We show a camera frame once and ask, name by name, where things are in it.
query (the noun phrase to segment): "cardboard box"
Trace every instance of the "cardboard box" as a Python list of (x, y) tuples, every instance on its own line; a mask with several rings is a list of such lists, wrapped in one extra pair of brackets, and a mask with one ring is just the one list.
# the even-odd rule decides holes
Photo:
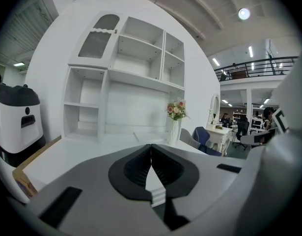
[(56, 139), (52, 140), (51, 142), (47, 143), (41, 149), (39, 149), (36, 153), (30, 156), (27, 160), (25, 160), (22, 164), (20, 164), (13, 172), (13, 178), (19, 185), (19, 187), (23, 190), (26, 196), (30, 199), (37, 194), (36, 189), (29, 181), (28, 177), (24, 174), (23, 169), (29, 165), (36, 157), (38, 157), (41, 153), (47, 150), (50, 146), (54, 145), (61, 139), (61, 136), (58, 136)]

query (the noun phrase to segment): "white cabinet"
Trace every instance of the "white cabinet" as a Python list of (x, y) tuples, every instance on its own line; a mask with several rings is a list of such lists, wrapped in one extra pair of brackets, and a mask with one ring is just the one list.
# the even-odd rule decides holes
[(64, 138), (97, 143), (115, 134), (134, 134), (138, 141), (166, 138), (172, 122), (167, 104), (185, 96), (180, 40), (147, 22), (100, 12), (69, 64)]
[(101, 11), (79, 38), (69, 65), (108, 69), (114, 46), (127, 16)]

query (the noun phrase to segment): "flower vase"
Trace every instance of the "flower vase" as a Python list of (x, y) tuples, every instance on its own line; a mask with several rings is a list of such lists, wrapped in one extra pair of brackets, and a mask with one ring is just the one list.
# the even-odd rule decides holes
[(171, 146), (175, 145), (175, 143), (177, 141), (178, 126), (179, 126), (178, 121), (173, 120), (172, 121), (172, 128), (170, 130), (169, 137), (168, 137), (168, 144), (171, 145)]

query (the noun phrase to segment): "ceiling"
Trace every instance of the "ceiling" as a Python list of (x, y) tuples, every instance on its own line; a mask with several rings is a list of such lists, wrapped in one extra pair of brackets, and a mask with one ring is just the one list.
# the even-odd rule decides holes
[[(212, 67), (218, 69), (221, 67), (232, 65), (233, 63), (239, 64), (252, 60), (268, 59), (268, 42), (269, 39), (263, 39), (258, 42), (248, 43), (245, 45), (236, 46), (225, 51), (219, 52), (208, 57)], [(249, 46), (252, 47), (253, 57), (250, 57)], [(217, 66), (213, 62), (213, 58), (216, 58), (220, 66)]]
[[(172, 15), (203, 47), (206, 40), (224, 32), (226, 29), (243, 26), (238, 10), (246, 7), (251, 12), (248, 23), (259, 22), (263, 18), (278, 18), (285, 14), (278, 0), (150, 0)], [(0, 32), (0, 61), (13, 65), (24, 62), (28, 67), (38, 42), (52, 23), (42, 0), (21, 0)], [(259, 43), (262, 52), (263, 43)], [(243, 46), (220, 54), (238, 60)]]
[(21, 0), (0, 30), (0, 62), (28, 68), (42, 36), (53, 22), (42, 0)]
[(240, 8), (251, 12), (249, 22), (282, 17), (284, 8), (278, 0), (150, 0), (171, 14), (201, 45), (227, 28), (244, 22), (238, 18)]
[[(265, 104), (265, 106), (278, 106), (278, 103), (272, 98), (272, 88), (261, 88), (252, 89), (251, 98), (254, 107), (263, 105), (267, 98), (270, 100)], [(226, 100), (233, 107), (247, 107), (247, 91), (246, 90), (228, 90), (220, 92), (220, 106), (228, 107), (228, 104), (224, 103), (222, 100)]]

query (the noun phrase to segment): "railing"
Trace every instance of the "railing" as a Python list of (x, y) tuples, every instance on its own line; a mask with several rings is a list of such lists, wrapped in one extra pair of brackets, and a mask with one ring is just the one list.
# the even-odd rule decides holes
[(287, 75), (298, 56), (259, 59), (245, 63), (233, 64), (215, 69), (219, 81), (235, 80), (250, 77)]

